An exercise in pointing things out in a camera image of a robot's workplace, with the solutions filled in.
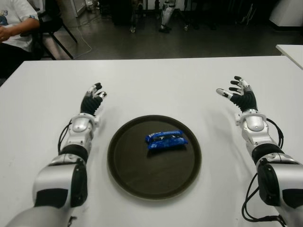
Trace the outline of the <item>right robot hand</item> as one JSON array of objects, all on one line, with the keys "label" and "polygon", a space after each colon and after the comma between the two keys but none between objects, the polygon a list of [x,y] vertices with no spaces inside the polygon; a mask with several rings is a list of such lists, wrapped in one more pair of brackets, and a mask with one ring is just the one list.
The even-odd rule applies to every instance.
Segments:
[{"label": "right robot hand", "polygon": [[235,76],[234,80],[231,80],[230,83],[235,85],[235,87],[229,87],[229,91],[217,88],[216,93],[230,100],[242,112],[247,110],[257,111],[257,101],[250,84],[239,76]]}]

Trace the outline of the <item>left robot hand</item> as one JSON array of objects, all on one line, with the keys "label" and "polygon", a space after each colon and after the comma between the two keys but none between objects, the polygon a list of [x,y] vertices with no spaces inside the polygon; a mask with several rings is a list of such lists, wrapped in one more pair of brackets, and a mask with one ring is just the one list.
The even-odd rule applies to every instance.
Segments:
[{"label": "left robot hand", "polygon": [[107,93],[102,91],[102,85],[100,82],[92,85],[83,97],[80,105],[80,113],[95,115],[95,112],[100,107],[106,96]]}]

